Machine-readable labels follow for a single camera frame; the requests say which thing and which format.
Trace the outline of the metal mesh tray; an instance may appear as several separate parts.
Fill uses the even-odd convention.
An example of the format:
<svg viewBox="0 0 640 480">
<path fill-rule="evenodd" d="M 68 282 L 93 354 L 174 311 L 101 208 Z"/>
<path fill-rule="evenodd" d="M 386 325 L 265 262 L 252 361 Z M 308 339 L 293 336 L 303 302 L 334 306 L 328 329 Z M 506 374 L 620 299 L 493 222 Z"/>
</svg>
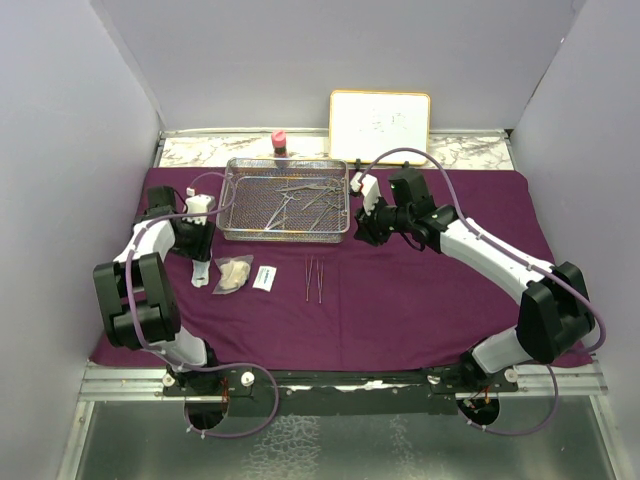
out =
<svg viewBox="0 0 640 480">
<path fill-rule="evenodd" d="M 266 230 L 265 225 L 282 201 L 275 189 L 303 184 L 333 184 L 343 188 L 346 219 L 340 231 L 312 232 L 301 226 L 303 204 L 318 193 L 299 195 L 287 206 L 286 220 Z M 216 227 L 228 241 L 271 241 L 295 243 L 341 242 L 350 228 L 349 169 L 340 160 L 233 158 L 227 163 L 219 196 L 226 208 L 216 218 Z"/>
</svg>

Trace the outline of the aluminium frame rail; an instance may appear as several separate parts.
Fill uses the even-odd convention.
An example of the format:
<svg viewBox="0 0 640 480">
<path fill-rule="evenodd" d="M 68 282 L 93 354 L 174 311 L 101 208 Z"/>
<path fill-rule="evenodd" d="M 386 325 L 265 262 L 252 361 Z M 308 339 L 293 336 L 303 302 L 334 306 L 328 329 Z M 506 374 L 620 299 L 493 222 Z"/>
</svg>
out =
<svg viewBox="0 0 640 480">
<path fill-rule="evenodd" d="M 552 368 L 524 365 L 514 368 L 516 382 L 510 385 L 501 378 L 489 388 L 488 396 L 551 397 L 603 396 L 608 393 L 604 374 L 597 361 L 576 368 Z M 287 397 L 295 393 L 307 393 L 318 389 L 323 393 L 383 392 L 407 393 L 411 387 L 424 387 L 432 393 L 433 385 L 415 374 L 372 374 L 362 378 L 342 379 L 337 376 L 324 378 L 319 373 L 309 375 L 276 372 L 280 393 Z M 172 385 L 168 374 L 160 368 L 107 368 L 90 363 L 85 368 L 79 398 L 82 401 L 189 401 L 217 400 L 217 395 L 195 394 L 186 388 Z"/>
</svg>

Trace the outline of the pink lid spice bottle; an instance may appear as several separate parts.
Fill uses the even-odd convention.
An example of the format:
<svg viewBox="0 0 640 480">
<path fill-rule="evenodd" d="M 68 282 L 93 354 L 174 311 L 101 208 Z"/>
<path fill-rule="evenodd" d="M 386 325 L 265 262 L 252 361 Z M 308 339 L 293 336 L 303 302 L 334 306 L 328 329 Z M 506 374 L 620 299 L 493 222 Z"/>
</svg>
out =
<svg viewBox="0 0 640 480">
<path fill-rule="evenodd" d="M 277 130 L 271 133 L 271 143 L 273 156 L 275 158 L 287 158 L 287 134 L 284 130 Z"/>
</svg>

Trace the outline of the steel tweezers front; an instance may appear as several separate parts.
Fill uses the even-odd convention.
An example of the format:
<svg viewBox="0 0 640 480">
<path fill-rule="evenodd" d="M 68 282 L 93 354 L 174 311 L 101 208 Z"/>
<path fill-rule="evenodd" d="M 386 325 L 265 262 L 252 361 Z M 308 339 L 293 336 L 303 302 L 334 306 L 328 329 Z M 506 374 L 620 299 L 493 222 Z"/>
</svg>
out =
<svg viewBox="0 0 640 480">
<path fill-rule="evenodd" d="M 313 275 L 314 257 L 308 256 L 305 258 L 305 301 L 310 300 L 310 287 L 311 279 Z"/>
</svg>

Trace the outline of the steel tweezers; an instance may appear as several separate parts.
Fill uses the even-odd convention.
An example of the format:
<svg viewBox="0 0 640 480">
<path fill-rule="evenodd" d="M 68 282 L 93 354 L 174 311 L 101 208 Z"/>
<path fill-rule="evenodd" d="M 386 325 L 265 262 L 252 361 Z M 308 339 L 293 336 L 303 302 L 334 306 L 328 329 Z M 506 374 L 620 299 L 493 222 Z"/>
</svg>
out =
<svg viewBox="0 0 640 480">
<path fill-rule="evenodd" d="M 305 258 L 305 301 L 310 300 L 310 287 L 311 279 L 313 275 L 314 257 L 308 256 Z"/>
<path fill-rule="evenodd" d="M 316 258 L 316 282 L 318 304 L 323 302 L 323 284 L 324 284 L 324 261 L 322 258 Z"/>
</svg>

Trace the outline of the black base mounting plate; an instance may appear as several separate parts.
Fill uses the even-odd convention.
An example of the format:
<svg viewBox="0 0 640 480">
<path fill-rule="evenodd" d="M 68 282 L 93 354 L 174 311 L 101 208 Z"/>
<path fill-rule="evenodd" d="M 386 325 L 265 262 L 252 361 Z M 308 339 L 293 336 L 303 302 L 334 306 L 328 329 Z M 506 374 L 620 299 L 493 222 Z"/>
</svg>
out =
<svg viewBox="0 0 640 480">
<path fill-rule="evenodd" d="M 183 401 L 190 414 L 263 418 L 271 412 L 299 416 L 426 413 L 454 415 L 458 405 L 518 391 L 518 374 L 504 369 L 474 385 L 454 366 L 394 372 L 272 372 L 279 390 L 253 369 L 231 369 L 192 380 L 163 378 L 162 397 Z"/>
</svg>

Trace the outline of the steel forceps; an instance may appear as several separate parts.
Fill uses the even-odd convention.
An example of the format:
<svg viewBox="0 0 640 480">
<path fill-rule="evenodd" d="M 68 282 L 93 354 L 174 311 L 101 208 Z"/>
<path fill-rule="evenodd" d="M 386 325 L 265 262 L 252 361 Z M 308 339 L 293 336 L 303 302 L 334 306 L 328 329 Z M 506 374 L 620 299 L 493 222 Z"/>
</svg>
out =
<svg viewBox="0 0 640 480">
<path fill-rule="evenodd" d="M 271 230 L 276 226 L 280 226 L 286 220 L 286 210 L 287 206 L 292 202 L 297 202 L 301 199 L 298 194 L 294 194 L 292 192 L 284 192 L 282 194 L 282 201 L 280 205 L 273 212 L 272 216 L 268 220 L 265 225 L 266 230 Z"/>
</svg>

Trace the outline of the purple cloth wrap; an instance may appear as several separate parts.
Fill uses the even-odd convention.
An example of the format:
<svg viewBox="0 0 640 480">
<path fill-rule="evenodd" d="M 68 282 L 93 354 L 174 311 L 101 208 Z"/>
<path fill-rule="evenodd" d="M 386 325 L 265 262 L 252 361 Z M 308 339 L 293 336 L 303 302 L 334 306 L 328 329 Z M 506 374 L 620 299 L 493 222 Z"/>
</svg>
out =
<svg viewBox="0 0 640 480">
<path fill-rule="evenodd" d="M 521 251 L 554 262 L 524 176 L 504 170 L 448 170 L 465 216 Z M 251 278 L 235 293 L 191 283 L 191 260 L 170 253 L 165 268 L 182 326 L 205 339 L 221 363 L 269 370 L 398 371 L 456 363 L 482 339 L 514 326 L 519 307 L 465 264 L 419 252 L 394 234 L 381 247 L 353 238 L 338 244 L 234 242 L 220 231 L 214 258 L 253 255 Z M 305 260 L 323 268 L 306 302 Z M 277 269 L 270 292 L 252 288 L 259 266 Z"/>
</svg>

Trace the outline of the yellow framed whiteboard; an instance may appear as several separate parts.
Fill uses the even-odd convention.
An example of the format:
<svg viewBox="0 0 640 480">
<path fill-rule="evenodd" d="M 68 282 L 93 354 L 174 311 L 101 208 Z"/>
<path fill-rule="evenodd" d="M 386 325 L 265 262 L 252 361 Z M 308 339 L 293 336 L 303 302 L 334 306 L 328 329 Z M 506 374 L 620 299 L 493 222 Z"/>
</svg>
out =
<svg viewBox="0 0 640 480">
<path fill-rule="evenodd" d="M 426 93 L 335 90 L 329 105 L 331 158 L 368 164 L 394 148 L 428 149 L 431 98 Z"/>
</svg>

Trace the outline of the white gauze bag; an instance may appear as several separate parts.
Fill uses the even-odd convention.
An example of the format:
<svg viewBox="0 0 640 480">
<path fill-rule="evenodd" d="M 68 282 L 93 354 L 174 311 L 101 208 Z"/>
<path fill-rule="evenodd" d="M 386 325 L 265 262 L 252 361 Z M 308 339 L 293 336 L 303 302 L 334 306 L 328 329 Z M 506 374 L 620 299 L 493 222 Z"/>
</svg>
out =
<svg viewBox="0 0 640 480">
<path fill-rule="evenodd" d="M 243 287 L 250 277 L 253 260 L 253 255 L 215 259 L 214 263 L 220 278 L 214 287 L 213 294 L 227 295 Z"/>
</svg>

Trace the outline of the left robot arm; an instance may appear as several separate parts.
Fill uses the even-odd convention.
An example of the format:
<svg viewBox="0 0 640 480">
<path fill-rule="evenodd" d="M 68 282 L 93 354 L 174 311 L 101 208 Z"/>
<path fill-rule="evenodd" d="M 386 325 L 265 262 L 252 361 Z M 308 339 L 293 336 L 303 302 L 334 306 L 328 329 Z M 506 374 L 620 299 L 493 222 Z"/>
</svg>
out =
<svg viewBox="0 0 640 480">
<path fill-rule="evenodd" d="M 208 342 L 182 325 L 164 260 L 169 253 L 190 260 L 191 284 L 209 283 L 215 225 L 207 214 L 216 200 L 189 189 L 179 208 L 177 197 L 170 186 L 147 191 L 147 208 L 135 218 L 125 249 L 94 268 L 94 288 L 112 346 L 163 360 L 174 390 L 212 395 L 222 383 L 219 362 Z"/>
</svg>

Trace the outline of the steel clamp right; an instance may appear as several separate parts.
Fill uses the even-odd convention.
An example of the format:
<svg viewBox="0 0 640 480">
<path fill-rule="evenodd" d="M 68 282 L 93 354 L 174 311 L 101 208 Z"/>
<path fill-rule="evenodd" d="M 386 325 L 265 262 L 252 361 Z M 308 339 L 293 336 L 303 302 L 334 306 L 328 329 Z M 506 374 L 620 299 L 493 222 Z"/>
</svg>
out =
<svg viewBox="0 0 640 480">
<path fill-rule="evenodd" d="M 304 230 L 340 231 L 346 219 L 344 196 L 339 192 L 318 193 L 303 204 L 300 216 Z"/>
</svg>

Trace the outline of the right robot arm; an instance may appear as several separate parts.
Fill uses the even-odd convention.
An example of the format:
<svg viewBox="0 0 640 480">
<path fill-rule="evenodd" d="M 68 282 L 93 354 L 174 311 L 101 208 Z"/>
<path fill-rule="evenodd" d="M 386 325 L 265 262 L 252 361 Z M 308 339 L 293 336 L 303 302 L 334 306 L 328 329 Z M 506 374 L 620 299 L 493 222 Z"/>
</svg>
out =
<svg viewBox="0 0 640 480">
<path fill-rule="evenodd" d="M 515 326 L 480 341 L 456 364 L 461 383 L 481 391 L 497 373 L 521 363 L 551 364 L 596 326 L 581 270 L 537 259 L 481 228 L 458 203 L 436 205 L 424 176 L 403 168 L 389 178 L 394 201 L 382 196 L 378 180 L 358 172 L 350 192 L 362 200 L 356 239 L 381 246 L 400 235 L 413 249 L 430 249 L 458 260 L 506 292 L 518 305 Z"/>
</svg>

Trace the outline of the white blue label packet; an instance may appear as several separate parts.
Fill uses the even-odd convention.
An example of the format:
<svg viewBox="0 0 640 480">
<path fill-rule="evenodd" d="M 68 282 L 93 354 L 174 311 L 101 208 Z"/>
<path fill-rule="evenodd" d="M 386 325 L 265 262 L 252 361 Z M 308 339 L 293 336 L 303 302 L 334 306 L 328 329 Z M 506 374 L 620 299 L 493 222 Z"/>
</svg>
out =
<svg viewBox="0 0 640 480">
<path fill-rule="evenodd" d="M 258 268 L 252 287 L 254 289 L 270 292 L 272 290 L 276 274 L 276 267 L 261 265 Z"/>
</svg>

